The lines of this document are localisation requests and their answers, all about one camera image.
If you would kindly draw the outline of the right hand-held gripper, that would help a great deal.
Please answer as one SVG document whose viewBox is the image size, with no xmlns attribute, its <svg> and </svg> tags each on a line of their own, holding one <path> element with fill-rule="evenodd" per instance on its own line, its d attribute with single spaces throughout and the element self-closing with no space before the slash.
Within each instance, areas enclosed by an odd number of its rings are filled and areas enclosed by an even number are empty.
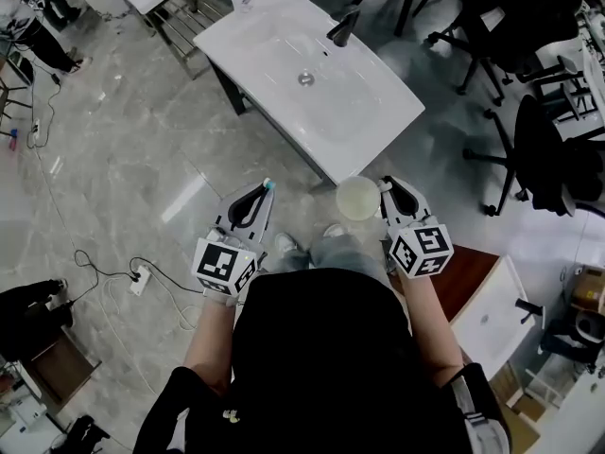
<svg viewBox="0 0 605 454">
<path fill-rule="evenodd" d="M 387 273 L 400 271 L 409 279 L 441 273 L 454 247 L 425 197 L 410 183 L 393 176 L 383 177 L 377 185 L 381 215 L 387 224 L 382 241 Z"/>
</svg>

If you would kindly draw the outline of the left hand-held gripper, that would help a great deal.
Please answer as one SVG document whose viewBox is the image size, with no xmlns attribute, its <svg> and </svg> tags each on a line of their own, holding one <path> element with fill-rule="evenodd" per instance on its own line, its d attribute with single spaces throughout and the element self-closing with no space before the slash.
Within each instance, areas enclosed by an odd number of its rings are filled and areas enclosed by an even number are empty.
<svg viewBox="0 0 605 454">
<path fill-rule="evenodd" d="M 263 235 L 275 194 L 252 183 L 225 197 L 208 233 L 198 239 L 192 275 L 207 289 L 237 297 L 260 271 L 267 255 Z"/>
</svg>

